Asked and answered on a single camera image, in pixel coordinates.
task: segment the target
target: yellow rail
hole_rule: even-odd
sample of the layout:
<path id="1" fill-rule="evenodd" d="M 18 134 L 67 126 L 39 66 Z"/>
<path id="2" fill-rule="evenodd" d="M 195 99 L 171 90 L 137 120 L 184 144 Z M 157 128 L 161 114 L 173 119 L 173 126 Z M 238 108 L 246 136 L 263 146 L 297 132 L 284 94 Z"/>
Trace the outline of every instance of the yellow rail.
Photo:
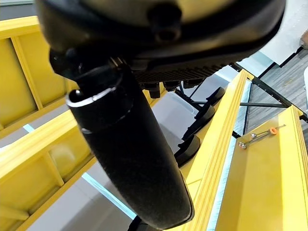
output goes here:
<path id="1" fill-rule="evenodd" d="M 3 231 L 29 226 L 95 162 L 70 111 L 8 146 L 0 159 Z"/>
<path id="2" fill-rule="evenodd" d="M 291 106 L 251 133 L 286 125 L 247 149 L 235 147 L 216 231 L 308 230 L 308 161 Z M 237 142 L 250 140 L 250 133 Z"/>
<path id="3" fill-rule="evenodd" d="M 171 229 L 173 231 L 205 231 L 207 228 L 245 81 L 249 76 L 242 71 L 228 85 L 225 95 L 215 106 L 213 119 L 197 134 L 202 141 L 201 147 L 195 158 L 181 168 L 193 199 L 195 217 Z"/>
<path id="4" fill-rule="evenodd" d="M 0 21 L 0 78 L 0 138 L 61 106 L 77 88 L 51 69 L 36 16 Z"/>

